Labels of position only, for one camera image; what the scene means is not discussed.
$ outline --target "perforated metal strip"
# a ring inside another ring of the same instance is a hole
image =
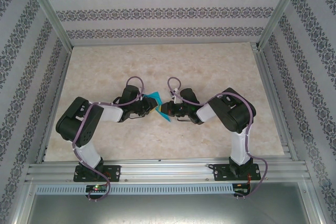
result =
[[[86,185],[39,185],[37,195],[83,195]],[[111,195],[232,194],[232,184],[112,185]]]

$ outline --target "wire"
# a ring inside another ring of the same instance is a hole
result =
[[[253,193],[255,193],[255,191],[260,187],[261,183],[264,181],[264,179],[265,179],[265,177],[266,177],[266,174],[267,174],[267,171],[268,171],[268,164],[267,164],[267,161],[266,161],[264,158],[253,156],[253,155],[250,154],[250,152],[248,151],[248,132],[249,132],[249,130],[250,130],[250,128],[251,128],[252,121],[253,121],[253,113],[252,113],[252,109],[251,109],[250,105],[247,103],[247,101],[246,101],[243,97],[241,97],[241,96],[239,96],[239,95],[237,95],[237,94],[230,93],[230,92],[222,92],[222,93],[218,93],[217,95],[215,95],[214,97],[210,98],[210,99],[209,99],[207,102],[205,102],[205,103],[195,103],[195,102],[191,102],[191,101],[185,100],[184,98],[182,98],[181,96],[179,96],[178,94],[176,94],[176,93],[174,92],[174,90],[173,90],[172,87],[170,86],[170,80],[172,80],[172,79],[177,80],[177,81],[179,82],[178,89],[180,89],[180,87],[181,87],[181,81],[180,81],[177,77],[170,77],[170,78],[168,79],[168,81],[167,81],[168,88],[169,88],[170,92],[171,92],[174,96],[176,96],[177,98],[181,99],[182,101],[184,101],[184,102],[186,102],[186,103],[189,103],[189,104],[192,104],[192,105],[204,106],[204,105],[206,105],[210,100],[212,100],[212,99],[215,98],[215,97],[218,97],[218,96],[221,96],[221,95],[231,95],[231,96],[233,96],[233,97],[236,97],[236,98],[240,99],[240,100],[245,104],[245,106],[247,107],[247,110],[248,110],[248,112],[249,112],[249,114],[250,114],[250,120],[249,120],[249,122],[248,122],[247,129],[246,129],[246,132],[245,132],[245,151],[246,151],[246,153],[247,153],[247,155],[248,155],[249,157],[254,158],[254,159],[257,159],[257,160],[261,160],[261,161],[263,161],[263,162],[265,163],[265,172],[264,172],[264,174],[263,174],[261,180],[259,181],[258,185],[254,188],[254,190],[253,190],[252,192],[250,192],[247,196],[245,196],[245,198],[251,196]]]
[[[83,130],[84,124],[85,124],[85,122],[86,122],[86,120],[87,120],[87,118],[88,118],[88,116],[89,116],[89,113],[90,113],[90,111],[91,111],[91,109],[92,109],[92,107],[93,107],[94,105],[105,105],[105,106],[116,106],[116,107],[126,106],[126,105],[129,105],[129,104],[131,104],[131,103],[137,101],[137,100],[142,96],[143,91],[144,91],[144,83],[143,83],[143,81],[142,81],[142,79],[141,79],[140,77],[138,77],[138,76],[132,76],[132,77],[130,77],[130,78],[127,80],[127,82],[126,82],[126,86],[128,85],[129,81],[132,80],[132,79],[134,79],[134,78],[139,79],[140,82],[141,82],[141,85],[142,85],[141,90],[140,90],[140,93],[136,96],[136,98],[135,98],[134,100],[130,101],[130,102],[126,102],[126,103],[123,103],[123,104],[113,104],[113,103],[108,103],[108,102],[93,102],[93,103],[91,103],[90,106],[88,107],[88,110],[87,110],[86,113],[85,113],[85,116],[84,116],[84,118],[83,118],[83,120],[82,120],[82,122],[81,122],[81,124],[80,124],[80,126],[79,126],[79,129],[78,129],[78,131],[77,131],[77,134],[76,134],[76,136],[75,136],[75,138],[74,138],[74,140],[73,140],[73,142],[72,142],[72,150],[73,150],[75,156],[79,159],[79,162],[80,162],[83,166],[85,166],[86,168],[90,169],[90,170],[93,171],[94,173],[96,173],[96,174],[100,175],[101,177],[103,177],[103,178],[106,180],[106,182],[107,182],[108,189],[106,190],[106,193],[105,193],[104,195],[102,195],[100,198],[98,198],[98,199],[92,199],[92,198],[90,198],[90,195],[91,195],[91,193],[92,193],[93,191],[89,191],[89,194],[88,194],[88,199],[89,199],[89,201],[95,201],[95,202],[97,202],[97,201],[100,201],[100,200],[106,198],[106,197],[108,196],[110,190],[111,190],[111,183],[110,183],[110,180],[108,179],[107,176],[105,176],[103,173],[101,173],[101,172],[97,171],[96,169],[94,169],[93,167],[91,167],[89,164],[87,164],[87,163],[86,163],[86,162],[79,156],[79,154],[78,154],[78,152],[77,152],[77,149],[76,149],[76,142],[77,142],[77,140],[78,140],[78,138],[79,138],[79,136],[80,136],[80,133],[81,133],[82,130]]]

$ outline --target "blue cloth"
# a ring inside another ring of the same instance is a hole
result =
[[[154,92],[154,93],[151,93],[151,94],[145,94],[144,97],[151,97],[151,98],[154,98],[156,99],[156,102],[159,106],[157,106],[155,108],[156,111],[158,111],[158,113],[160,115],[162,115],[163,118],[165,118],[166,120],[168,120],[170,122],[170,118],[168,115],[166,114],[163,114],[161,111],[160,111],[160,107],[162,105],[162,101],[161,101],[161,98],[160,98],[160,94],[158,92]]]

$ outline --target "gray floor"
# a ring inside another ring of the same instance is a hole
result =
[[[245,201],[231,195],[36,196],[30,224],[309,223],[297,184],[263,184]]]

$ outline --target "marble-patterned surface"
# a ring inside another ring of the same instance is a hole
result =
[[[251,152],[283,154],[249,43],[75,47],[55,122],[77,96],[113,101],[134,75],[143,79],[145,93],[158,91],[163,102],[170,100],[170,76],[178,77],[182,88],[192,88],[200,102],[232,87],[257,110]],[[138,80],[130,84],[140,87]],[[70,142],[56,133],[55,124],[45,161],[75,161]],[[174,118],[169,123],[157,112],[123,123],[100,122],[92,140],[105,160],[227,157],[231,148],[230,132],[218,118],[202,125]]]

